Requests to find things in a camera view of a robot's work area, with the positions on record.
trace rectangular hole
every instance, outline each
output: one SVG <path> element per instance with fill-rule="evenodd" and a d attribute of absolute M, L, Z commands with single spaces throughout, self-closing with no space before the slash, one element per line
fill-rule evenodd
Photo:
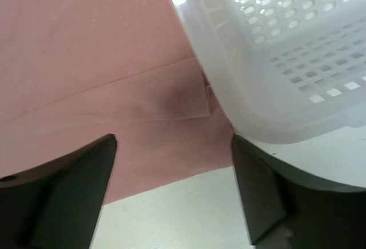
<path fill-rule="evenodd" d="M 307 93 L 307 92 L 311 92 L 313 91 L 313 87 L 311 87 L 310 85 L 304 85 L 299 87 L 301 92 Z"/>
<path fill-rule="evenodd" d="M 327 72 L 330 69 L 332 69 L 332 68 L 329 65 L 323 65 L 323 66 L 320 67 L 320 70 L 321 71 L 324 71 L 324 72 Z"/>
<path fill-rule="evenodd" d="M 339 66 L 344 65 L 347 63 L 347 61 L 345 59 L 337 59 L 336 61 L 334 61 L 336 64 L 338 64 Z"/>
<path fill-rule="evenodd" d="M 331 75 L 331 78 L 333 79 L 341 79 L 344 77 L 344 74 L 341 74 L 341 73 L 334 73 Z"/>
<path fill-rule="evenodd" d="M 309 98 L 313 103 L 319 103 L 324 101 L 325 99 L 321 95 L 315 95 Z"/>
<path fill-rule="evenodd" d="M 312 60 L 310 61 L 310 63 L 312 63 L 312 64 L 315 64 L 315 63 L 318 63 L 318 62 L 320 62 L 320 60 L 319 60 L 319 59 L 312 59 Z"/>
<path fill-rule="evenodd" d="M 293 73 L 293 71 L 291 70 L 291 69 L 289 69 L 289 70 L 286 70 L 286 71 L 284 71 L 284 72 L 282 72 L 282 74 L 284 74 L 284 75 L 290 75 L 290 74 L 292 74 Z"/>
<path fill-rule="evenodd" d="M 332 58 L 332 57 L 334 57 L 336 54 L 334 54 L 334 53 L 332 53 L 332 52 L 329 52 L 329 53 L 326 53 L 324 56 L 326 57 L 326 58 Z"/>
<path fill-rule="evenodd" d="M 302 70 L 302 69 L 306 68 L 306 65 L 301 64 L 301 65 L 296 66 L 296 68 L 299 69 L 299 70 Z"/>
<path fill-rule="evenodd" d="M 354 59 L 358 59 L 358 58 L 361 58 L 363 56 L 364 56 L 364 54 L 361 54 L 361 53 L 358 53 L 358 52 L 355 52 L 355 53 L 351 54 L 351 57 L 354 58 Z"/>
<path fill-rule="evenodd" d="M 320 87 L 327 84 L 327 81 L 325 79 L 318 79 L 317 81 L 314 81 L 314 83 Z"/>
<path fill-rule="evenodd" d="M 305 73 L 305 76 L 307 76 L 308 78 L 312 78 L 316 76 L 316 73 L 314 71 L 310 71 Z"/>
<path fill-rule="evenodd" d="M 303 81 L 303 79 L 301 79 L 300 77 L 294 77 L 294 78 L 290 79 L 290 81 L 292 83 L 299 83 L 299 82 Z"/>

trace pink fabric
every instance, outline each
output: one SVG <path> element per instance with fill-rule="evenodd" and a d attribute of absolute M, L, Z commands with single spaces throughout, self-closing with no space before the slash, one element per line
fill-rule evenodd
<path fill-rule="evenodd" d="M 229 123 L 169 0 L 2 0 L 0 104 L 0 177 L 108 132 L 108 202 L 230 165 Z"/>

